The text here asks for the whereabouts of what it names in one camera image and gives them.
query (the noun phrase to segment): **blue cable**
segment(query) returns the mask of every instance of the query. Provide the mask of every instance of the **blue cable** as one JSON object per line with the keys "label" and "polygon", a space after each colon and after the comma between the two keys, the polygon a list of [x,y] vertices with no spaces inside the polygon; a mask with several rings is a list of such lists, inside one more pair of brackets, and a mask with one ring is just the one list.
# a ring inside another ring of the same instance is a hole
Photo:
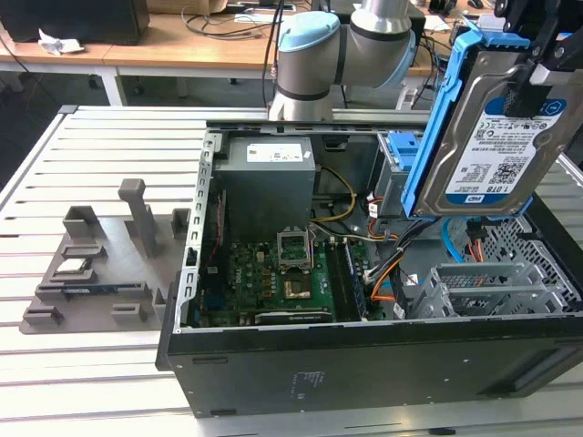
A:
{"label": "blue cable", "polygon": [[447,218],[446,220],[444,220],[444,225],[441,227],[441,238],[444,241],[445,248],[451,254],[451,256],[454,257],[454,259],[457,262],[464,262],[464,257],[462,257],[460,255],[460,253],[455,248],[454,243],[452,243],[452,240],[449,238],[449,232],[447,230],[447,226],[449,225],[450,221],[451,221],[450,218]]}

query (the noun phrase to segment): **barcode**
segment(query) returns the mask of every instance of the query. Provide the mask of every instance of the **barcode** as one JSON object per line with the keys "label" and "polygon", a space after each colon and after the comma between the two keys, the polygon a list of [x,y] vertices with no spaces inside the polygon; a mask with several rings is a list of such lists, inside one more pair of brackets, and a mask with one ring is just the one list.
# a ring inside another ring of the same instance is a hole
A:
{"label": "barcode", "polygon": [[524,163],[499,164],[489,184],[513,184]]}

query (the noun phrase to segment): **computer tower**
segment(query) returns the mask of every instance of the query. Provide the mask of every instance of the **computer tower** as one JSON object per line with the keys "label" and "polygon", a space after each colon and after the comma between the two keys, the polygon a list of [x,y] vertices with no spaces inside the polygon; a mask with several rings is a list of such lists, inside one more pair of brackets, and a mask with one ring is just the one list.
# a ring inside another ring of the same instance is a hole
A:
{"label": "computer tower", "polygon": [[146,0],[5,0],[2,24],[15,42],[39,39],[38,29],[55,38],[75,38],[81,44],[132,46],[149,23]]}

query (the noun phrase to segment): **table leg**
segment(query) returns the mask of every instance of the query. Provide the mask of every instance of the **table leg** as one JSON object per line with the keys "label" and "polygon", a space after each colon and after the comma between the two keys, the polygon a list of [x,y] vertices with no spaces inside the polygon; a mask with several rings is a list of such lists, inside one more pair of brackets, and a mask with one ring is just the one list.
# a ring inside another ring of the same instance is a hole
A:
{"label": "table leg", "polygon": [[99,75],[103,81],[103,87],[106,89],[107,99],[111,106],[125,107],[128,105],[126,93],[121,83],[121,76],[115,69],[100,71]]}
{"label": "table leg", "polygon": [[186,85],[186,77],[176,78],[176,88],[179,91],[179,97],[183,98],[189,94],[189,88]]}

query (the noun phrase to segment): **slotted metal table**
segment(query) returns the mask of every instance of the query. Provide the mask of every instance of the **slotted metal table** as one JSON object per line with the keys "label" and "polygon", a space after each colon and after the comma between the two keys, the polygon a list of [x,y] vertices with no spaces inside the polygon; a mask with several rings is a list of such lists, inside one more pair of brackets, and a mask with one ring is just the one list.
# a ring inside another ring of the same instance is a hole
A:
{"label": "slotted metal table", "polygon": [[[127,215],[123,178],[143,178],[155,214],[191,201],[206,120],[265,119],[260,109],[79,107],[59,114],[0,195],[0,435],[159,437],[583,435],[583,365],[516,400],[195,420],[171,372],[154,367],[159,333],[23,335],[18,324],[64,232],[71,205]],[[415,111],[337,111],[343,119]],[[583,244],[583,176],[561,157],[537,189]],[[387,372],[386,378],[392,378]]]}

